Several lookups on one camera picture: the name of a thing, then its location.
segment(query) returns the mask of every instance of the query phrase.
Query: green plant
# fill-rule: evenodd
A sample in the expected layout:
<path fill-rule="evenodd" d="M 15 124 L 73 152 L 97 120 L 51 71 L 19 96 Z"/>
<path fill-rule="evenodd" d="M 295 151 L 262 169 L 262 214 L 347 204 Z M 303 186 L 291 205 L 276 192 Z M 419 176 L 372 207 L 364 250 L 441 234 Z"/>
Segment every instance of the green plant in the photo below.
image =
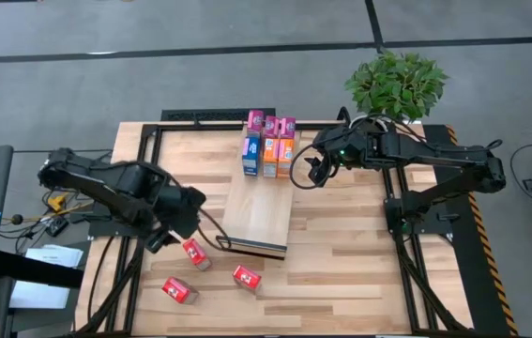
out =
<path fill-rule="evenodd" d="M 362 63 L 345 82 L 357 110 L 381 113 L 410 121 L 428 116 L 443 96 L 448 78 L 435 61 L 419 54 L 396 55 L 385 51 L 370 63 Z"/>

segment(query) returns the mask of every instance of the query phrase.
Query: pink box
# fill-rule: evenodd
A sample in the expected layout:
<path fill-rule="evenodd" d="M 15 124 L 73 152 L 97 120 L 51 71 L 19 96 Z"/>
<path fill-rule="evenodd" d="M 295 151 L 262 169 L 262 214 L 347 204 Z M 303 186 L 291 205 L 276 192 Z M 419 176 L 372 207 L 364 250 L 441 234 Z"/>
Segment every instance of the pink box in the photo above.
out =
<path fill-rule="evenodd" d="M 264 137 L 278 138 L 279 120 L 275 116 L 266 117 L 266 125 L 264 126 Z"/>
<path fill-rule="evenodd" d="M 281 138 L 295 138 L 295 118 L 284 117 L 281 120 Z"/>
<path fill-rule="evenodd" d="M 247 134 L 259 136 L 262 131 L 262 121 L 264 112 L 258 110 L 249 110 L 249 120 L 247 121 Z"/>

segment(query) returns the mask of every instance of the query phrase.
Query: floor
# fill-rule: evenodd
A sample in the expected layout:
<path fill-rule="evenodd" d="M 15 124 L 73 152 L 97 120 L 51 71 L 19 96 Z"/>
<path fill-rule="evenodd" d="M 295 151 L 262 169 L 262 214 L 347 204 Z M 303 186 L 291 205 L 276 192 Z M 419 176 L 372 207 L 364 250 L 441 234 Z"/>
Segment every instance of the floor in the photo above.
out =
<path fill-rule="evenodd" d="M 503 139 L 495 155 L 508 171 L 510 155 L 532 143 L 532 43 L 520 43 L 532 42 L 522 39 L 532 37 L 532 0 L 373 4 L 381 36 L 372 32 L 361 0 L 0 4 L 0 56 L 340 46 L 0 63 L 0 145 L 18 150 L 109 148 L 120 121 L 157 120 L 161 109 L 275 106 L 281 115 L 334 117 L 342 105 L 355 111 L 342 83 L 360 61 L 376 53 L 373 48 L 346 46 L 359 42 L 372 47 L 382 38 L 391 50 L 437 60 L 451 77 L 444 98 L 423 122 L 454 126 L 464 145 Z M 496 40 L 475 43 L 481 38 Z M 455 39 L 472 43 L 455 46 L 460 44 Z M 420 40 L 437 42 L 432 47 L 403 43 Z M 44 190 L 36 173 L 45 158 L 43 153 L 14 156 L 6 215 L 43 211 L 39 198 Z M 532 177 L 532 149 L 520 153 L 514 167 L 519 178 Z M 508 180 L 502 192 L 477 198 L 519 332 L 532 335 L 532 201 L 511 174 Z M 85 239 L 86 228 L 76 225 L 56 242 Z M 0 247 L 12 251 L 13 242 L 2 240 Z"/>

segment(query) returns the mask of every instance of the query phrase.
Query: blue box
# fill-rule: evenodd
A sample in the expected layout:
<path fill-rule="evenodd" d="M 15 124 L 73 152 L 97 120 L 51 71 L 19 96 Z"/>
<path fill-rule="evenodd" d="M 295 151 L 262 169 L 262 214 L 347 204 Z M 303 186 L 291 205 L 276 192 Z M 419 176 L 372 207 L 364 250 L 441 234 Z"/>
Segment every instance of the blue box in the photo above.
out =
<path fill-rule="evenodd" d="M 243 172 L 245 175 L 257 176 L 259 168 L 259 137 L 245 138 L 243 146 Z"/>

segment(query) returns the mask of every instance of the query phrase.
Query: white paper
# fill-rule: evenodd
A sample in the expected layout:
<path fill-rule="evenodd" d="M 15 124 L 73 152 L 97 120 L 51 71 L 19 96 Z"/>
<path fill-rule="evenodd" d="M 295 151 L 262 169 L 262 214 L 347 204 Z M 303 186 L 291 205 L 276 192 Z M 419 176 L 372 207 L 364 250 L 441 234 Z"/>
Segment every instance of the white paper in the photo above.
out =
<path fill-rule="evenodd" d="M 83 252 L 78 249 L 45 245 L 42 249 L 28 249 L 26 258 L 68 268 L 75 268 L 80 263 Z M 10 308 L 26 309 L 64 309 L 68 302 L 69 289 L 30 282 L 17 281 L 11 293 Z"/>

